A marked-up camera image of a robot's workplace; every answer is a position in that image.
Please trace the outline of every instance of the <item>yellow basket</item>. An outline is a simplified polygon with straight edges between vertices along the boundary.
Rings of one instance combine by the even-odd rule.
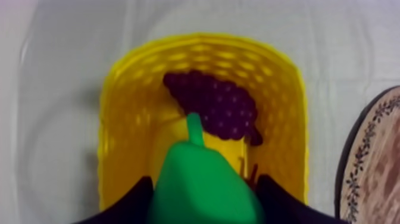
[[[152,41],[131,51],[105,79],[98,148],[100,208],[118,201],[142,176],[152,176],[149,164],[157,153],[156,132],[179,114],[163,86],[163,75],[189,69],[232,80],[249,91],[257,104],[256,126],[264,143],[245,151],[246,166],[258,164],[258,174],[268,173],[306,203],[307,106],[299,70],[268,45],[196,33]]]

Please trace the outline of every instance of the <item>table surface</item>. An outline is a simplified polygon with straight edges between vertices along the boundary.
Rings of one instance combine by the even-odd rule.
[[[151,39],[227,32],[290,56],[309,103],[309,202],[328,214],[351,126],[375,95],[400,83],[396,0],[36,5],[0,3],[0,223],[68,223],[97,212],[97,105],[83,104],[116,59]]]

